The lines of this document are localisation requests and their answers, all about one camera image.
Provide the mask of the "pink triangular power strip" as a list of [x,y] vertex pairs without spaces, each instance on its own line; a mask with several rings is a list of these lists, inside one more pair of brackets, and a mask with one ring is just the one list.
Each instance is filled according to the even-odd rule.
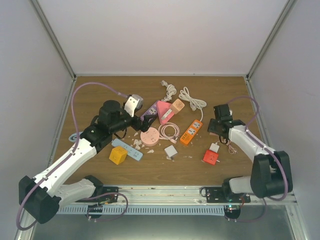
[[170,110],[170,107],[172,104],[169,102],[164,102],[164,101],[159,100],[155,105],[156,105],[156,110],[157,110],[159,122],[161,125],[165,125],[174,116],[174,113],[171,112],[170,114],[168,114],[168,116],[166,118],[162,119],[163,115],[168,110]]

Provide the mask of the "orange power strip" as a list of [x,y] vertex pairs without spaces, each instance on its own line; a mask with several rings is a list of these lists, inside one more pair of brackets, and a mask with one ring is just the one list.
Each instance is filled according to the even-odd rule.
[[188,145],[191,143],[194,136],[198,133],[203,123],[200,120],[195,119],[192,124],[188,127],[188,129],[182,134],[180,137],[180,142],[183,145]]

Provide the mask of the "red cube socket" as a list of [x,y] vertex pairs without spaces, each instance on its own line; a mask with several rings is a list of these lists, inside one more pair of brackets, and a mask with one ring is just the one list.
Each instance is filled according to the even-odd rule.
[[206,150],[202,161],[214,166],[217,162],[219,162],[218,157],[219,154],[217,152],[208,149]]

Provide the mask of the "beige cube socket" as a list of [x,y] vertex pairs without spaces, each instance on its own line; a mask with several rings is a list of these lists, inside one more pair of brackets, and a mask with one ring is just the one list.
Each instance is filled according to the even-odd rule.
[[185,104],[180,100],[176,99],[170,106],[170,110],[176,115],[178,114],[183,108]]

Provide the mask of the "yellow cube socket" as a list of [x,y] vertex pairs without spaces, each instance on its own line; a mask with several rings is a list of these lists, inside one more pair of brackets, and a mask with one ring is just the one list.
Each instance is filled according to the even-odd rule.
[[128,151],[122,146],[114,147],[109,155],[109,160],[116,165],[123,163],[128,155]]

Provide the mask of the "grey white charger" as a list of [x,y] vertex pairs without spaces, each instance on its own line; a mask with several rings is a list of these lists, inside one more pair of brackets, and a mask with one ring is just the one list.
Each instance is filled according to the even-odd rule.
[[172,160],[175,155],[178,154],[176,148],[173,145],[170,145],[164,149],[164,152],[167,156],[167,159]]

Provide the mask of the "purple power strip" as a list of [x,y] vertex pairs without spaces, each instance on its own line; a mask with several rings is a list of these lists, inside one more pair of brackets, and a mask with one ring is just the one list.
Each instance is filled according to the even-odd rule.
[[140,119],[143,121],[144,117],[146,115],[158,115],[158,111],[157,111],[157,103],[159,102],[159,100],[157,100],[141,117]]

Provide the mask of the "white square plug adapter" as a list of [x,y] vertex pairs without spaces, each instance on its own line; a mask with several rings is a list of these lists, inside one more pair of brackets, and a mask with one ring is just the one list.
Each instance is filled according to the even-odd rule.
[[168,117],[168,115],[170,115],[171,113],[172,113],[172,110],[169,108],[167,112],[161,117],[161,119],[165,120]]

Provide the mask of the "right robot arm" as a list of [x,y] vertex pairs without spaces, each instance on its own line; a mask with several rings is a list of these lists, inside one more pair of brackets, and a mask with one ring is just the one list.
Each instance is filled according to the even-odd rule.
[[223,181],[221,196],[228,203],[240,194],[254,194],[258,198],[281,201],[293,190],[290,157],[285,151],[276,151],[259,140],[246,124],[233,119],[228,104],[213,107],[214,116],[207,131],[219,137],[222,144],[236,144],[252,161],[250,176],[227,178]]

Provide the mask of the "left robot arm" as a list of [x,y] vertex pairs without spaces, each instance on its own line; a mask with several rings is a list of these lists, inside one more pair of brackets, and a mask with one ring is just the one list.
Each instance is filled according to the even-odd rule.
[[132,96],[124,105],[108,100],[99,109],[90,125],[76,137],[74,145],[50,167],[18,184],[20,208],[40,224],[51,220],[59,209],[74,202],[100,202],[107,199],[104,185],[92,175],[66,185],[65,181],[84,163],[109,145],[119,131],[131,127],[146,132],[157,118],[154,114],[139,117],[135,113],[141,103]]

